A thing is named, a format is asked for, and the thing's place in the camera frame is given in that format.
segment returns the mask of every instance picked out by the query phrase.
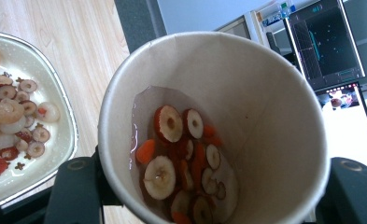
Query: liquid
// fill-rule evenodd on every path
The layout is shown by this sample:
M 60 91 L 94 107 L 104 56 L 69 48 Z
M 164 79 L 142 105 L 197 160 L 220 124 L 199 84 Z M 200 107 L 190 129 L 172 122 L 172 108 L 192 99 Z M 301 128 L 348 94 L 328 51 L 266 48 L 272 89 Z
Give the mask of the liquid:
M 193 99 L 182 93 L 181 91 L 149 87 L 143 92 L 136 95 L 133 108 L 133 133 L 132 133 L 132 149 L 130 154 L 130 170 L 131 176 L 139 195 L 143 196 L 148 209 L 160 217 L 172 220 L 170 215 L 170 205 L 173 197 L 159 201 L 152 199 L 143 184 L 143 177 L 146 171 L 146 165 L 135 161 L 135 151 L 143 142 L 152 138 L 157 139 L 153 128 L 154 112 L 163 105 L 172 105 L 180 114 L 187 108 L 196 109 L 202 116 L 203 123 L 212 125 L 205 111 Z M 160 141 L 156 140 L 156 152 L 153 158 L 158 155 L 167 155 L 167 149 L 164 148 Z M 223 155 L 224 147 L 219 147 L 220 167 L 214 171 L 212 178 L 216 178 L 223 182 L 226 187 L 226 198 L 223 200 L 212 196 L 216 208 L 213 209 L 213 223 L 225 222 L 233 213 L 238 199 L 238 184 L 232 166 Z

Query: computer monitor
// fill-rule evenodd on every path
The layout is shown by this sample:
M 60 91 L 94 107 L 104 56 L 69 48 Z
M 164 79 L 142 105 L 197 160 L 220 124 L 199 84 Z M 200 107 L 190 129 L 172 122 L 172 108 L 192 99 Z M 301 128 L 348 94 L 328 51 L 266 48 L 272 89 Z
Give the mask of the computer monitor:
M 367 107 L 358 81 L 316 91 L 322 108 L 330 157 L 367 166 Z
M 314 90 L 365 77 L 341 0 L 321 0 L 284 20 L 297 67 Z

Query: black device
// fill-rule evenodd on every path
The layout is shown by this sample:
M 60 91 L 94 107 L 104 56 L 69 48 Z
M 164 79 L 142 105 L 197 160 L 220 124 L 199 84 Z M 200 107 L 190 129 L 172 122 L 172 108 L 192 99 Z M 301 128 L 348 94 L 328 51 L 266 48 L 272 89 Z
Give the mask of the black device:
M 365 77 L 342 0 L 321 0 L 284 20 L 298 69 L 314 90 Z

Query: black holder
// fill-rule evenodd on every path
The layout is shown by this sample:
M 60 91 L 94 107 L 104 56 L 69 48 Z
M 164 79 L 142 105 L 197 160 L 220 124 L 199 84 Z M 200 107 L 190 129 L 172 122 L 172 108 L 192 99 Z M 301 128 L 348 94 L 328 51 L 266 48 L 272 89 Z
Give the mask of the black holder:
M 0 223 L 104 223 L 104 205 L 121 205 L 108 185 L 98 150 L 63 163 L 52 187 L 4 209 Z M 316 208 L 317 223 L 367 223 L 367 167 L 333 158 L 328 186 Z

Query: screen display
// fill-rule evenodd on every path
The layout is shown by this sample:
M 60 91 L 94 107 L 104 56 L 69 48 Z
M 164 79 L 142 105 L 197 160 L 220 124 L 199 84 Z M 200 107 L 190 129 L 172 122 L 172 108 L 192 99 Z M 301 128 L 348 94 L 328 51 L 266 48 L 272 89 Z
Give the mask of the screen display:
M 323 0 L 285 21 L 299 69 L 314 90 L 364 77 L 342 4 Z
M 358 82 L 317 91 L 330 157 L 367 166 L 367 107 Z

